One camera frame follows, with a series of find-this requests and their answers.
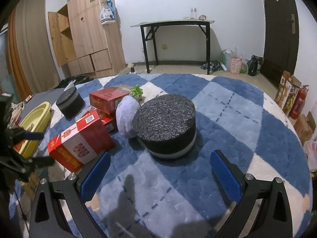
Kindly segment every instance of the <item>wooden cabinet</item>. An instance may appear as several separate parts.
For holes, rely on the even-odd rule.
[[[70,0],[69,23],[78,57],[107,48],[106,35],[100,22],[100,0]]]
[[[113,76],[126,67],[118,21],[100,22],[105,0],[70,0],[49,12],[50,33],[57,63],[68,63],[72,76]]]

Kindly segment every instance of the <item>screw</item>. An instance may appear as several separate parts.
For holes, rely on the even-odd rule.
[[[283,180],[282,180],[280,177],[275,177],[275,180],[276,180],[276,182],[278,182],[278,183],[282,183],[282,182],[283,182]]]
[[[47,182],[47,179],[46,178],[43,178],[40,180],[40,184],[45,184]]]
[[[69,176],[68,176],[68,180],[74,180],[76,178],[76,175],[75,174],[70,174]]]
[[[245,174],[245,178],[247,178],[248,180],[253,180],[254,176],[252,174]]]

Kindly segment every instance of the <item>cable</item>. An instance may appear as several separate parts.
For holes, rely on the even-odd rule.
[[[29,227],[28,227],[28,224],[27,224],[26,215],[23,213],[23,210],[22,210],[22,207],[21,207],[21,204],[20,204],[20,201],[19,201],[19,198],[18,198],[18,195],[17,195],[15,189],[14,189],[14,193],[15,193],[16,199],[18,200],[18,203],[19,203],[19,206],[20,206],[20,210],[21,210],[22,219],[23,219],[24,222],[25,222],[26,229],[28,230],[28,233],[30,233],[30,232],[29,232]]]

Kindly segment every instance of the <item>pink bag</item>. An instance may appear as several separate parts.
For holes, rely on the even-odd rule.
[[[240,74],[241,66],[242,66],[242,58],[238,56],[231,56],[230,72],[232,74]]]

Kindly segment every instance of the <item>table leg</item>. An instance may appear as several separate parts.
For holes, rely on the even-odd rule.
[[[154,54],[155,54],[155,63],[156,65],[159,64],[159,60],[158,60],[158,52],[156,50],[156,41],[155,41],[155,33],[154,33],[154,27],[151,27],[151,32],[152,32],[152,38],[153,38],[153,46],[154,46]]]
[[[145,64],[146,64],[146,72],[150,73],[149,59],[147,57],[146,41],[145,41],[145,35],[144,35],[144,27],[142,26],[141,26],[141,35],[142,35],[142,43],[143,43],[143,50],[144,50],[144,57],[145,57]]]
[[[207,60],[207,75],[210,73],[210,25],[206,26],[206,60]]]

